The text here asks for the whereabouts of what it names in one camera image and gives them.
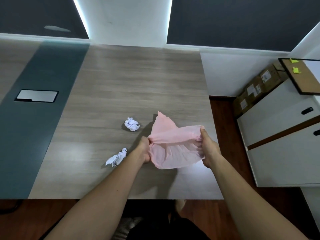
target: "person's left hand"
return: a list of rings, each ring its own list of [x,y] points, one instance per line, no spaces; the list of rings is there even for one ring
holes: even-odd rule
[[[150,145],[149,139],[143,136],[137,146],[137,149],[139,149],[142,153],[141,156],[144,159],[144,163],[150,162],[149,145]]]

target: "crumpled paper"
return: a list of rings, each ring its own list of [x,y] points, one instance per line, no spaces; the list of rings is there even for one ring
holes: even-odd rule
[[[136,131],[137,129],[139,129],[140,125],[138,125],[139,123],[137,121],[134,120],[134,118],[128,118],[128,120],[126,120],[124,122],[124,125],[130,130],[130,131]]]
[[[113,168],[115,168],[116,166],[118,166],[122,160],[127,156],[127,148],[123,148],[121,152],[119,152],[117,155],[114,155],[112,157],[110,157],[107,161],[106,161],[106,165],[111,164]]]

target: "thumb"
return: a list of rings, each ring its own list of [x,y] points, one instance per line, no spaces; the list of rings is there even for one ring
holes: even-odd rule
[[[201,132],[203,139],[210,138],[210,136],[208,135],[208,133],[205,130],[205,127],[203,125],[200,127],[200,132]]]

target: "cork board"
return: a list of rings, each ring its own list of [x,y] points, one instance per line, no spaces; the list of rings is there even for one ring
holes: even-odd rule
[[[298,63],[292,63],[289,58],[279,58],[280,63],[286,70],[294,86],[300,94],[320,95],[320,83],[307,65],[303,62],[306,59],[295,59]],[[293,68],[299,69],[300,74],[293,72]]]

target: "white shipping label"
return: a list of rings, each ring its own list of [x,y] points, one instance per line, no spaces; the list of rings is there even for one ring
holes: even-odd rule
[[[254,96],[256,97],[256,96],[258,96],[259,95],[259,93],[261,93],[261,88],[260,88],[260,85],[257,85],[256,87],[255,87],[255,89],[254,89]]]
[[[242,108],[242,109],[245,109],[245,107],[248,106],[247,101],[246,101],[245,99],[242,100],[242,102],[240,103],[240,105],[241,105],[241,108]]]
[[[262,78],[263,83],[266,83],[266,81],[271,78],[271,74],[270,74],[269,70],[266,70],[266,72],[262,74],[261,78]]]
[[[250,87],[247,88],[248,95],[254,93],[254,85],[251,84]]]

